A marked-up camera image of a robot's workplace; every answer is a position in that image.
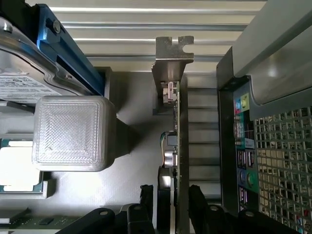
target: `ethernet port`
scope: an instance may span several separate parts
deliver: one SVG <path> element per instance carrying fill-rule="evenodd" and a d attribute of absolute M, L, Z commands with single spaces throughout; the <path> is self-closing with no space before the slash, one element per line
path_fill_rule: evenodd
<path fill-rule="evenodd" d="M 251 167 L 251 168 L 254 167 L 254 153 L 253 152 L 247 152 L 247 164 L 248 164 L 248 167 Z"/>

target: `usb port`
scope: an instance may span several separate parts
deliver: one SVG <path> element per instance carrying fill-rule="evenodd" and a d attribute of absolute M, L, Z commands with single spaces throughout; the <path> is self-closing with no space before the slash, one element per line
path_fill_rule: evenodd
<path fill-rule="evenodd" d="M 245 151 L 242 152 L 242 157 L 243 157 L 243 167 L 245 168 L 246 167 L 246 152 Z"/>
<path fill-rule="evenodd" d="M 240 190 L 240 194 L 239 194 L 240 201 L 244 202 L 244 189 L 239 188 L 239 190 Z"/>
<path fill-rule="evenodd" d="M 241 151 L 239 151 L 239 165 L 243 166 L 243 154 Z"/>
<path fill-rule="evenodd" d="M 236 155 L 237 155 L 237 167 L 241 167 L 241 154 L 240 154 L 240 151 L 237 151 L 236 152 Z"/>
<path fill-rule="evenodd" d="M 248 203 L 247 191 L 245 190 L 244 193 L 245 193 L 245 203 L 247 204 Z"/>

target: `circuit board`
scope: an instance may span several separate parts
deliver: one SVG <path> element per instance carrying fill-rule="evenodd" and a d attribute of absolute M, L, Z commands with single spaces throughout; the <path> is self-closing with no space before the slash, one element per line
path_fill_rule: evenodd
<path fill-rule="evenodd" d="M 254 122 L 249 117 L 249 94 L 234 99 L 233 105 L 239 210 L 258 209 Z"/>
<path fill-rule="evenodd" d="M 0 226 L 0 231 L 15 230 L 61 230 L 71 223 L 75 222 L 79 217 L 69 216 L 53 216 L 53 217 L 34 217 L 26 215 L 14 221 L 10 225 Z"/>
<path fill-rule="evenodd" d="M 17 140 L 17 139 L 0 139 L 0 148 L 2 147 L 10 147 L 10 143 L 12 142 L 32 142 L 31 140 L 24 140 L 24 139 L 20 139 L 20 140 Z M 41 173 L 41 179 L 40 179 L 40 183 L 35 185 L 33 187 L 33 190 L 32 191 L 18 191 L 18 192 L 14 192 L 14 191 L 5 191 L 4 190 L 4 186 L 3 185 L 0 185 L 0 194 L 23 194 L 23 193 L 31 193 L 31 194 L 40 194 L 43 192 L 43 173 Z"/>

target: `white wire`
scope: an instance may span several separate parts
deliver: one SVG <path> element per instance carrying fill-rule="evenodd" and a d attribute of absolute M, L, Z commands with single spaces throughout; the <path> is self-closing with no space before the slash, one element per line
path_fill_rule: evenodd
<path fill-rule="evenodd" d="M 163 143 L 164 143 L 164 139 L 165 136 L 162 138 L 161 140 L 161 154 L 162 154 L 162 166 L 165 164 L 165 153 L 164 153 L 164 147 L 163 147 Z"/>

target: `blue plastic bracket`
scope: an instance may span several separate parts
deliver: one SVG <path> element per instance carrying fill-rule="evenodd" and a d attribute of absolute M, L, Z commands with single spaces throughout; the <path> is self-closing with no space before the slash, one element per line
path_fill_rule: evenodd
<path fill-rule="evenodd" d="M 96 95 L 104 96 L 105 80 L 83 54 L 75 41 L 59 23 L 55 31 L 53 23 L 58 19 L 45 4 L 39 4 L 39 31 L 37 47 L 52 62 L 58 62 L 83 85 Z"/>

